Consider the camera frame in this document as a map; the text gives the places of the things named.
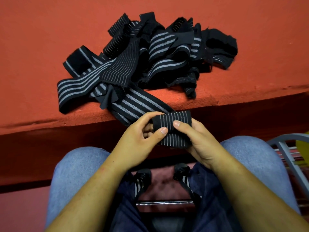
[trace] sneaker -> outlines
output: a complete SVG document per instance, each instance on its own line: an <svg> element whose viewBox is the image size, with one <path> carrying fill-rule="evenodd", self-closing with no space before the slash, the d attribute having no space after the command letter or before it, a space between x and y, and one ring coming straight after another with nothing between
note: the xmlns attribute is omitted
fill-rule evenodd
<svg viewBox="0 0 309 232"><path fill-rule="evenodd" d="M188 180L188 177L190 176L190 170L191 168L185 163L176 164L174 167L173 179L179 181L180 185L189 193L195 206L199 206L202 196L194 193L190 188Z"/></svg>
<svg viewBox="0 0 309 232"><path fill-rule="evenodd" d="M138 170L136 174L133 176L133 181L135 183L134 202L136 203L140 195L143 194L151 185L150 169Z"/></svg>

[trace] person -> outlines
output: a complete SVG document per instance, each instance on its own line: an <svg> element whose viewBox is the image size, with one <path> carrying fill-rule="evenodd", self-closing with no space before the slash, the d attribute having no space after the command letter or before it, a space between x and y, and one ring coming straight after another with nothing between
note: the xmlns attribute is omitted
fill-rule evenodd
<svg viewBox="0 0 309 232"><path fill-rule="evenodd" d="M83 147L69 152L56 166L48 201L46 232L147 231L135 206L151 183L149 171L128 172L142 163L167 134L152 133L146 113L124 132L111 153ZM174 121L191 140L188 149L198 162L175 169L199 195L193 231L309 231L286 169L264 141L238 136L221 144L202 123L192 127Z"/></svg>

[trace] leg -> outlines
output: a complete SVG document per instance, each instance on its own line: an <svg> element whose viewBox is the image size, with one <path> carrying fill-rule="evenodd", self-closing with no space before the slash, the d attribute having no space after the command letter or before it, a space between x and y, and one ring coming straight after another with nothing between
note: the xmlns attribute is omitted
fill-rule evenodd
<svg viewBox="0 0 309 232"><path fill-rule="evenodd" d="M280 157L266 142L255 137L238 136L221 144L269 189L300 213L286 169ZM194 231L241 231L235 212L212 171L200 163L195 164L189 183L194 192L203 196Z"/></svg>
<svg viewBox="0 0 309 232"><path fill-rule="evenodd" d="M47 227L67 205L79 189L97 171L110 153L95 147L72 150L57 164L50 187L46 225ZM140 220L137 208L131 203L134 184L127 173L113 201L110 231L147 231Z"/></svg>

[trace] shoe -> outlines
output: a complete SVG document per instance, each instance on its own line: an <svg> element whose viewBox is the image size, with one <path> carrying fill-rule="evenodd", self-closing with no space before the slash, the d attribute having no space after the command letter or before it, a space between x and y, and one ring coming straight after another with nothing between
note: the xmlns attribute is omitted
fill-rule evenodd
<svg viewBox="0 0 309 232"><path fill-rule="evenodd" d="M150 169L138 170L136 174L133 176L133 181L135 183L134 202L136 203L140 195L143 194L151 185Z"/></svg>
<svg viewBox="0 0 309 232"><path fill-rule="evenodd" d="M176 164L174 167L173 179L179 181L180 185L189 193L195 206L199 206L202 197L194 193L190 188L188 180L188 177L190 176L190 170L191 168L185 163Z"/></svg>

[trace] fingernail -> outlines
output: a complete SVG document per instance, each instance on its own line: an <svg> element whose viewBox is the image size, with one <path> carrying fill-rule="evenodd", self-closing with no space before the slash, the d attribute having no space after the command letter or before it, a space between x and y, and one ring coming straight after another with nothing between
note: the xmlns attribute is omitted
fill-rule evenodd
<svg viewBox="0 0 309 232"><path fill-rule="evenodd" d="M163 133L164 135L168 133L168 128L163 127L161 128L161 133Z"/></svg>
<svg viewBox="0 0 309 232"><path fill-rule="evenodd" d="M179 127L180 122L178 120L174 120L173 125L175 128Z"/></svg>

